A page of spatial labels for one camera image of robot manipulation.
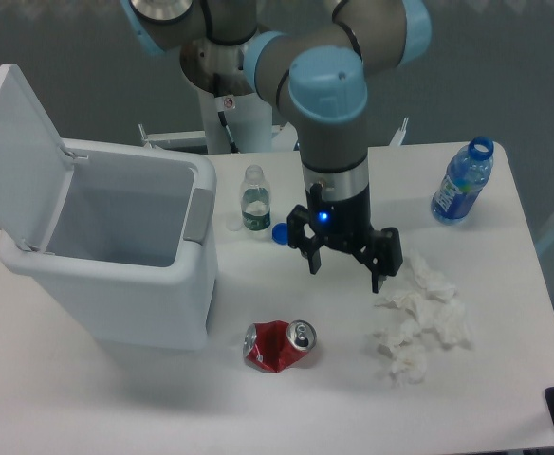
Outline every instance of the crushed soda can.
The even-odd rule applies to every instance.
[[[252,324],[243,343],[243,357],[268,372],[278,373],[297,362],[315,346],[311,324],[282,320]]]

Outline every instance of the light blue joint cap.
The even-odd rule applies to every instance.
[[[134,13],[134,10],[132,9],[131,5],[129,4],[129,0],[121,0],[121,7],[125,11],[125,15],[129,20],[129,24],[134,29],[136,36],[138,36],[138,41],[140,41],[140,44],[142,45],[142,48],[144,49],[144,51],[149,55],[165,54],[165,51],[161,49],[157,45],[157,43],[155,43],[153,38],[151,38],[151,35],[149,35],[146,32],[146,30],[140,23],[140,20],[138,19],[137,15]]]
[[[422,0],[402,0],[406,9],[406,46],[399,64],[421,56],[431,42],[431,17]]]
[[[289,68],[289,95],[309,118],[346,123],[356,118],[368,101],[363,63],[344,47],[312,48],[296,57]]]
[[[262,33],[253,39],[248,50],[246,50],[246,55],[243,59],[243,74],[246,76],[249,86],[254,91],[256,91],[256,65],[258,64],[258,59],[260,59],[260,54],[265,50],[268,43],[282,35],[283,33],[279,31]]]

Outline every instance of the black cable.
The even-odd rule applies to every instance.
[[[214,99],[220,98],[220,95],[218,95],[219,87],[220,87],[220,75],[214,74],[212,82],[213,82],[212,84],[213,97]],[[229,128],[229,124],[227,123],[227,116],[224,115],[224,111],[217,111],[217,112],[218,112],[218,119],[220,120],[220,124],[222,125],[222,128],[224,128],[224,132],[227,135],[227,141],[229,142],[229,147],[231,147],[231,153],[238,154],[239,148],[235,144],[235,139],[232,136],[231,128]]]

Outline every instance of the trash bin lid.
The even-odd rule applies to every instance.
[[[62,138],[20,68],[0,67],[0,227],[45,251],[74,172]]]

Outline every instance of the crumpled tissue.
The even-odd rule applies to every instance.
[[[377,334],[379,349],[391,357],[391,376],[397,385],[422,382],[427,372],[427,355],[419,337],[433,332],[445,348],[471,346],[471,332],[465,321],[465,305],[454,299],[456,286],[431,269],[417,251],[411,250],[409,265],[421,292],[398,289],[379,297],[376,306],[387,306],[412,315],[398,327]]]
[[[428,298],[448,301],[456,294],[456,286],[443,273],[431,269],[415,249],[410,250],[410,266],[416,283],[425,290]]]
[[[398,386],[422,382],[427,372],[425,347],[412,343],[397,349],[393,354],[390,372]]]
[[[425,299],[419,292],[397,290],[385,294],[377,306],[395,306],[411,313],[421,329],[431,329],[434,326],[434,303]]]
[[[414,319],[406,319],[395,328],[388,328],[378,334],[379,347],[387,351],[386,354],[393,356],[402,344],[412,343],[414,337],[421,332],[420,325]]]
[[[471,332],[465,321],[465,305],[459,299],[450,300],[435,312],[434,328],[439,341],[445,346],[471,343]]]

